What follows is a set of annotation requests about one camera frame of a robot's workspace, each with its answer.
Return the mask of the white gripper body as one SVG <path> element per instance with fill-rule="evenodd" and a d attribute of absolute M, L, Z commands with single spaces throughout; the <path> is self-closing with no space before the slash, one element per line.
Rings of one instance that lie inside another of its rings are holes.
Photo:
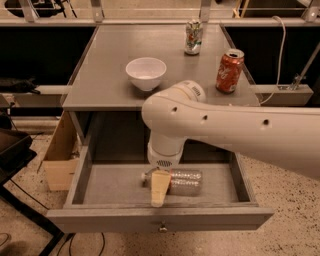
<path fill-rule="evenodd" d="M 151 132 L 148 142 L 147 157 L 149 163 L 159 169 L 170 170 L 178 166 L 186 139 L 168 137 Z"/>

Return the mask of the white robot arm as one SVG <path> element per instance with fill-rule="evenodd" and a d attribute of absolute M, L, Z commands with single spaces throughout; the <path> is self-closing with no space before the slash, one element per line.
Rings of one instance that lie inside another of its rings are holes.
<path fill-rule="evenodd" d="M 320 176 L 319 109 L 212 105 L 202 87 L 187 80 L 148 97 L 141 115 L 150 129 L 148 161 L 154 167 L 177 167 L 185 141 L 192 139 Z"/>

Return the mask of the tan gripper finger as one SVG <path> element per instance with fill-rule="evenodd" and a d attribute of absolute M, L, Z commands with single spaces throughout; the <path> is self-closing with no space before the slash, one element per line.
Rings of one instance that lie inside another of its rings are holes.
<path fill-rule="evenodd" d="M 151 175 L 151 205 L 161 207 L 164 203 L 171 176 L 168 171 L 156 170 Z"/>

